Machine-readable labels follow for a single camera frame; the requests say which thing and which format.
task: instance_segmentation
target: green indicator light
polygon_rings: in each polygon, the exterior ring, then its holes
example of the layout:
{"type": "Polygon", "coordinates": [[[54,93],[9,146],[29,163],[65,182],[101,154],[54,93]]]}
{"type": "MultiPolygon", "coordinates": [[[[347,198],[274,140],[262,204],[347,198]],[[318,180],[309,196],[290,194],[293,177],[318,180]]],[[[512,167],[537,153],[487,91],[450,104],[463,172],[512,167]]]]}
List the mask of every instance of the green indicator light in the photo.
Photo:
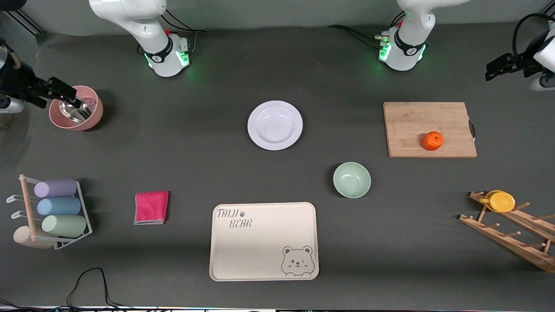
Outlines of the green indicator light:
{"type": "Polygon", "coordinates": [[[424,44],[424,46],[422,47],[422,51],[420,51],[420,56],[418,57],[419,61],[422,59],[422,55],[424,54],[425,49],[426,49],[426,45],[424,44]]]}
{"type": "Polygon", "coordinates": [[[179,62],[183,67],[189,65],[189,55],[187,53],[175,51],[175,55],[177,55],[179,62]]]}
{"type": "Polygon", "coordinates": [[[148,67],[152,68],[152,64],[150,64],[150,59],[148,59],[148,56],[147,56],[147,54],[146,54],[146,53],[144,54],[144,58],[146,58],[146,59],[147,59],[147,62],[148,62],[148,67]]]}
{"type": "Polygon", "coordinates": [[[382,61],[385,61],[387,60],[387,57],[389,56],[389,52],[391,51],[391,43],[388,42],[382,49],[385,50],[385,52],[380,53],[380,59],[382,61]]]}

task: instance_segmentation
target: yellow cup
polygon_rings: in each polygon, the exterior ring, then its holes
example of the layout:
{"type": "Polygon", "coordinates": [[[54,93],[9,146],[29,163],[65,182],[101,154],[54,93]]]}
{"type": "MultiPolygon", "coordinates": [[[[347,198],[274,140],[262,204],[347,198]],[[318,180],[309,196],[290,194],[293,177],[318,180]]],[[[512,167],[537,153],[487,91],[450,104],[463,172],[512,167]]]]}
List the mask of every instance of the yellow cup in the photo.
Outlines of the yellow cup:
{"type": "Polygon", "coordinates": [[[514,197],[502,190],[493,190],[486,194],[485,198],[480,199],[493,212],[509,212],[514,208],[514,197]]]}

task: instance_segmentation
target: white plate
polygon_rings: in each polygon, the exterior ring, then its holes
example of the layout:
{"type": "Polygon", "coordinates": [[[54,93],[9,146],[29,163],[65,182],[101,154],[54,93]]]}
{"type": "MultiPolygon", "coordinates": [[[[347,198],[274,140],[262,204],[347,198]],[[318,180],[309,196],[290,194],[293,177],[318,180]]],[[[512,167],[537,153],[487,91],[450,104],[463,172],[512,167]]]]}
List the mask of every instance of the white plate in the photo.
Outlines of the white plate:
{"type": "Polygon", "coordinates": [[[256,145],[268,150],[280,150],[293,145],[301,136],[302,117],[293,105],[271,100],[250,113],[247,129],[256,145]]]}
{"type": "Polygon", "coordinates": [[[318,275],[311,203],[219,205],[212,214],[215,281],[311,280],[318,275]]]}

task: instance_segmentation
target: purple cup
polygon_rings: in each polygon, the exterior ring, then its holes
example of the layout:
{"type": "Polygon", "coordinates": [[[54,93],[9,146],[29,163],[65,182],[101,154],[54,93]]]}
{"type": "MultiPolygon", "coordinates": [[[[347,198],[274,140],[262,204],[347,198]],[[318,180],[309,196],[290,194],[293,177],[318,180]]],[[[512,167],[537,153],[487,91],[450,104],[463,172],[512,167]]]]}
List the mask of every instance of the purple cup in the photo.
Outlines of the purple cup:
{"type": "Polygon", "coordinates": [[[46,180],[35,185],[35,195],[40,198],[73,196],[77,185],[72,179],[46,180]]]}

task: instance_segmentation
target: blue cup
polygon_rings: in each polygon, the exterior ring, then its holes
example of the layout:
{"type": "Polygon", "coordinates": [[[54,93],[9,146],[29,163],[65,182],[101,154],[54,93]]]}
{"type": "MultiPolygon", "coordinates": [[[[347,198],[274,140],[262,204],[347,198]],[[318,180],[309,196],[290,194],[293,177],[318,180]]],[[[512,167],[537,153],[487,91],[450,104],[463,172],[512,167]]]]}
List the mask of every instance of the blue cup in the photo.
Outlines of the blue cup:
{"type": "Polygon", "coordinates": [[[73,196],[45,198],[38,202],[37,211],[41,215],[77,215],[81,211],[81,201],[73,196]]]}

